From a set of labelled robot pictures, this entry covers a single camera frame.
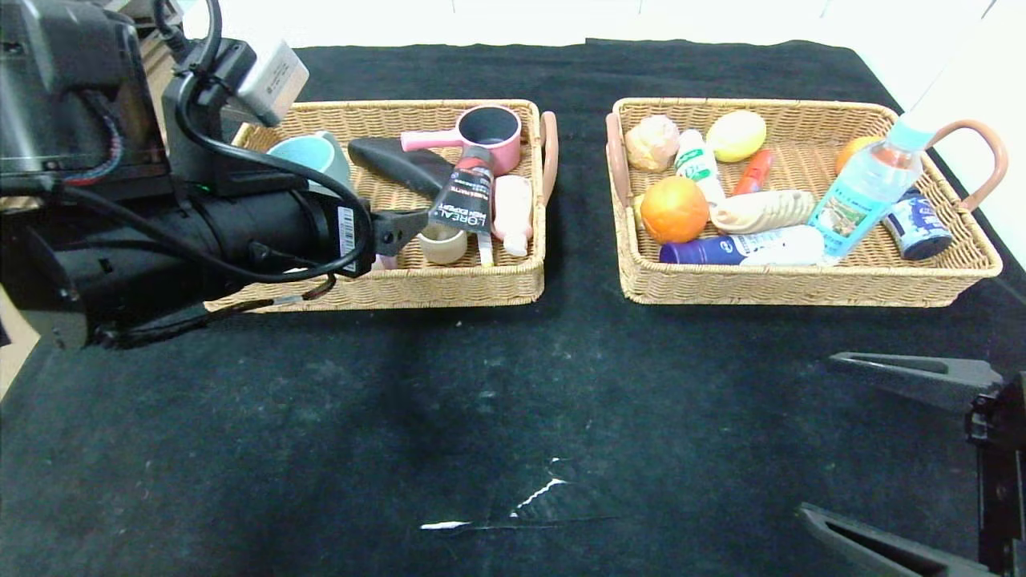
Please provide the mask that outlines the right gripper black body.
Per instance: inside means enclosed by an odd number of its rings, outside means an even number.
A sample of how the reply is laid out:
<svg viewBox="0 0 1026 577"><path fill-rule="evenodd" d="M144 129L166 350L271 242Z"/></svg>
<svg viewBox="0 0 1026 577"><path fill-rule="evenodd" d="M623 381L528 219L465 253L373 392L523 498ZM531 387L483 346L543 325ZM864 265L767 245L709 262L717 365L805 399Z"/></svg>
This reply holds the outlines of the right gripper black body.
<svg viewBox="0 0 1026 577"><path fill-rule="evenodd" d="M977 450L979 562L997 576L1023 576L1024 372L972 401L965 434Z"/></svg>

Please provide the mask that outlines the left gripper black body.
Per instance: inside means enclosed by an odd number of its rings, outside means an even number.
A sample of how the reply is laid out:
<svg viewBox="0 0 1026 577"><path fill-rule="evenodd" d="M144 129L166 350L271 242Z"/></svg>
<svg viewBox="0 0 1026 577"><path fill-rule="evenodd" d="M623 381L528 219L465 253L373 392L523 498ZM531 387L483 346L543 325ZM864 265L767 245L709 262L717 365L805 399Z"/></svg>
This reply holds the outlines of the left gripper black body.
<svg viewBox="0 0 1026 577"><path fill-rule="evenodd" d="M369 226L333 195L290 190L243 196L228 202L224 234L226 258L267 279L355 278L370 270Z"/></svg>

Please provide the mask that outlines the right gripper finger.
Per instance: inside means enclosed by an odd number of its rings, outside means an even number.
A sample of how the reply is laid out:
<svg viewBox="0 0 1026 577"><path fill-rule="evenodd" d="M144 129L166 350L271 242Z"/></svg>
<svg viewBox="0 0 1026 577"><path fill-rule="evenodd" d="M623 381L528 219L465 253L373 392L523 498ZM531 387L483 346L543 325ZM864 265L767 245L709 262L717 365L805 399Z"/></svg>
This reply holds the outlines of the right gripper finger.
<svg viewBox="0 0 1026 577"><path fill-rule="evenodd" d="M802 502L799 518L836 554L876 576L994 576L989 567Z"/></svg>
<svg viewBox="0 0 1026 577"><path fill-rule="evenodd" d="M879 377L870 384L953 413L966 412L979 395L993 395L1004 384L1004 377L983 359L855 351L835 352L829 359L889 373L889 377Z"/></svg>

